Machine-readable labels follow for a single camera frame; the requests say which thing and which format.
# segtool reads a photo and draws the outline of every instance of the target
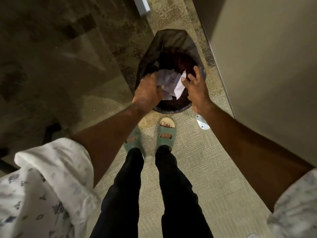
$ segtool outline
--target white shirt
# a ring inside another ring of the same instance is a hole
[[[0,237],[81,238],[100,200],[86,149],[67,138],[18,152],[0,178]],[[277,238],[317,237],[317,169],[279,198],[267,224]]]

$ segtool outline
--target floor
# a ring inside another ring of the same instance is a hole
[[[165,28],[190,34],[207,70],[212,100],[231,113],[192,0],[148,2],[151,13],[140,18],[133,0],[1,0],[0,145],[11,150],[6,161],[41,145],[45,127],[55,121],[67,136],[127,107],[139,61],[155,33]],[[147,152],[139,237],[162,237],[164,205],[154,164],[161,116],[152,111],[139,124]],[[199,128],[192,110],[172,118],[178,128],[173,153],[214,237],[273,237],[266,226],[269,211],[213,133]],[[121,149],[96,187],[101,197],[124,159]],[[88,234],[98,215],[92,215]]]

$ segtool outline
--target person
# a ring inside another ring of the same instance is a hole
[[[192,108],[207,121],[219,142],[272,211],[267,224],[276,237],[317,234],[317,171],[278,144],[253,132],[209,98],[198,67],[182,80]],[[147,74],[132,104],[70,139],[18,152],[21,168],[0,179],[1,237],[84,237],[87,219],[100,200],[93,187],[122,144],[126,160],[101,205],[95,237],[137,237],[139,191],[144,160],[139,121],[162,99],[157,73]],[[158,125],[155,164],[165,211],[163,237],[212,237],[192,185],[173,156],[176,125]]]

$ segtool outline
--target white paper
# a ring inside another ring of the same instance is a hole
[[[161,69],[158,71],[157,85],[163,86],[163,100],[171,100],[172,96],[179,99],[184,91],[181,77],[186,77],[186,71],[181,75],[175,72],[174,69]]]

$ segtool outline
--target sandal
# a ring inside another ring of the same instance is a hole
[[[141,132],[140,132],[140,129],[138,126],[134,128],[134,130],[132,131],[132,133],[129,135],[128,138],[131,138],[131,137],[135,137],[136,140],[128,142],[128,143],[125,141],[123,143],[123,147],[124,147],[125,151],[128,153],[129,150],[132,148],[139,148],[141,150],[141,153],[145,157],[144,149],[143,149],[143,146],[141,143]]]
[[[162,122],[164,122],[165,124],[169,124],[170,127],[161,126]],[[166,138],[166,137],[162,138],[161,137],[162,134],[170,134],[172,137],[171,138]],[[176,138],[176,128],[175,128],[175,124],[174,124],[173,120],[170,118],[167,118],[167,117],[161,119],[159,124],[158,124],[158,138],[156,141],[156,149],[158,149],[158,147],[160,147],[161,145],[167,145],[172,150],[175,138]]]

